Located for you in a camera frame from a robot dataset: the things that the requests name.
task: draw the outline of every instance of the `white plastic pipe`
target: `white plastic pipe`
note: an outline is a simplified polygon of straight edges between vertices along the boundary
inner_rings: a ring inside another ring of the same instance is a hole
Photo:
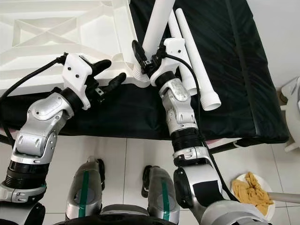
[[[212,88],[210,80],[207,76],[205,67],[201,60],[200,54],[197,50],[197,46],[193,39],[192,33],[188,27],[187,20],[183,14],[181,8],[176,10],[176,17],[178,20],[178,24],[182,33],[183,38],[185,39],[187,53],[189,59],[191,61],[193,70],[196,74],[196,77],[200,83],[200,93],[201,93],[201,105],[204,110],[210,111],[217,109],[221,106],[221,101],[219,99],[218,94]]]
[[[155,1],[144,42],[142,44],[147,59],[151,59],[151,56],[157,52],[174,3],[175,0]],[[141,67],[138,63],[136,63],[134,67],[134,76],[142,82],[147,82],[147,86],[149,85],[149,79],[147,75],[141,74]]]
[[[182,38],[178,23],[177,23],[177,20],[175,17],[175,13],[173,10],[171,11],[171,14],[170,14],[170,17],[168,20],[168,24],[169,24],[171,36],[173,38]],[[191,62],[189,61],[186,48],[182,49],[181,52],[182,52],[182,59],[191,66]],[[195,84],[195,81],[194,81],[193,76],[192,76],[191,72],[189,71],[189,69],[181,63],[181,64],[179,64],[179,70],[181,73],[182,84],[185,87],[185,89],[190,93],[190,95],[197,94],[196,84]]]

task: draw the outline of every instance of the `robotic arm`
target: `robotic arm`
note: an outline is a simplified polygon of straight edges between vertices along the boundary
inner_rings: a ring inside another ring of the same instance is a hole
[[[166,111],[174,148],[173,160],[178,167],[174,172],[178,204],[189,208],[201,225],[268,224],[255,206],[222,197],[222,183],[200,138],[191,96],[174,75],[178,61],[182,62],[184,39],[163,40],[151,60],[146,58],[137,41],[133,41],[132,47],[142,73],[148,75],[152,86],[158,87]]]
[[[121,73],[101,88],[94,76],[110,67],[109,60],[91,64],[84,57],[66,53],[61,59],[65,88],[29,107],[27,121],[16,137],[6,179],[0,184],[0,218],[20,225],[43,221],[45,208],[38,201],[46,191],[45,178],[57,135],[67,120],[80,108],[89,109],[91,102],[103,101],[126,78]]]

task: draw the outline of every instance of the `white tile floor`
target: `white tile floor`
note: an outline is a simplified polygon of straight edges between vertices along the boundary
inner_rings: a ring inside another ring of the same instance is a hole
[[[285,153],[284,144],[258,145],[215,154],[219,169],[229,185],[238,175],[252,171],[264,177],[274,192],[300,194],[300,150]],[[0,144],[0,175],[4,178],[11,149]],[[68,189],[77,168],[89,155],[105,162],[104,206],[113,203],[147,207],[141,197],[142,172],[146,165],[159,165],[171,177],[173,148],[169,141],[124,138],[60,136],[47,176],[48,189],[41,201],[46,207],[45,225],[64,220]],[[276,203],[274,225],[299,225],[300,205]],[[180,225],[196,225],[188,210],[180,212]]]

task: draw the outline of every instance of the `green stripe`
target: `green stripe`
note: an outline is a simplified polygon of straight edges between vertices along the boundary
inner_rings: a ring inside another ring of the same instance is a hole
[[[170,217],[170,203],[168,195],[168,187],[165,180],[161,180],[161,186],[163,189],[163,204],[164,204],[164,220],[169,220]]]
[[[89,187],[89,172],[84,171],[83,180],[82,180],[82,189],[81,189],[81,195],[80,195],[80,202],[79,202],[78,217],[85,217],[85,206],[86,206],[86,200],[88,197],[88,187]]]

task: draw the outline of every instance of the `black tablecloth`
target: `black tablecloth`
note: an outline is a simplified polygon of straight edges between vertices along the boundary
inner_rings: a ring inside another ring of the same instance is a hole
[[[131,0],[130,9],[142,43],[153,0]],[[222,106],[201,111],[207,139],[242,137],[250,142],[285,142],[288,132],[278,106],[268,62],[246,0],[176,0]],[[170,37],[166,28],[164,37]],[[19,129],[31,103],[49,93],[9,97],[5,121]],[[153,87],[122,85],[101,106],[81,110],[61,130],[63,135],[168,139],[165,110]]]

